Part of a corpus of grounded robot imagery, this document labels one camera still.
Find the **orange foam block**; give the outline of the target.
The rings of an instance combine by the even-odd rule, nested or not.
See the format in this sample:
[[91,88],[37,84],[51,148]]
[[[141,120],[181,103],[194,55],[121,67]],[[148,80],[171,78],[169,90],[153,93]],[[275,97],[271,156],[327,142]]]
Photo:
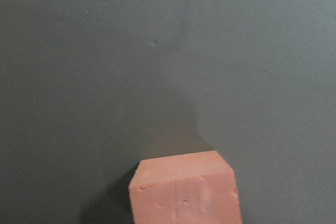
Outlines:
[[140,161],[129,184],[134,223],[242,223],[234,170],[217,151]]

